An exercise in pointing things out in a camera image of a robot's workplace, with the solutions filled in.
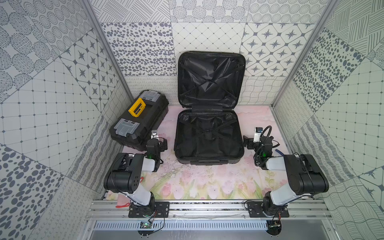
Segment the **black hard-shell suitcase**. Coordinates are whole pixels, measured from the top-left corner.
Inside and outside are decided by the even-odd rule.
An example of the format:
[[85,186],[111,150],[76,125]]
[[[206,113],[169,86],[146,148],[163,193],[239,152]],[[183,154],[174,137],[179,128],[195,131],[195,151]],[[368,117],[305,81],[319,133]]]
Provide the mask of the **black hard-shell suitcase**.
[[236,164],[245,149],[237,106],[246,60],[237,53],[188,51],[178,61],[175,156],[184,165]]

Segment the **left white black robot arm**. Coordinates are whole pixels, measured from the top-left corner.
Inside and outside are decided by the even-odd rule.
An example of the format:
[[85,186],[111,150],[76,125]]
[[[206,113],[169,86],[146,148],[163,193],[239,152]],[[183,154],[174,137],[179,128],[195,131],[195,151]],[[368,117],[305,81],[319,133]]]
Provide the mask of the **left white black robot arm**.
[[143,172],[155,173],[164,161],[161,153],[168,149],[166,139],[152,138],[144,154],[119,153],[104,178],[104,188],[131,200],[130,218],[166,217],[169,203],[156,202],[152,192],[141,184]]

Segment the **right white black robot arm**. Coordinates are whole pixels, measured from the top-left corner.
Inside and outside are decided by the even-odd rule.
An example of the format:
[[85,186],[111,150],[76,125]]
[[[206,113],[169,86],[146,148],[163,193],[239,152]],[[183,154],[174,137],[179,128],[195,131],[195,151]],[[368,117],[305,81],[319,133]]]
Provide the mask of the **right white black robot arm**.
[[274,144],[272,136],[243,138],[244,146],[255,151],[254,162],[257,167],[287,174],[286,184],[267,192],[263,197],[262,211],[267,217],[281,215],[284,208],[295,200],[329,190],[329,181],[312,155],[294,153],[274,157],[273,149],[279,147],[280,143]]

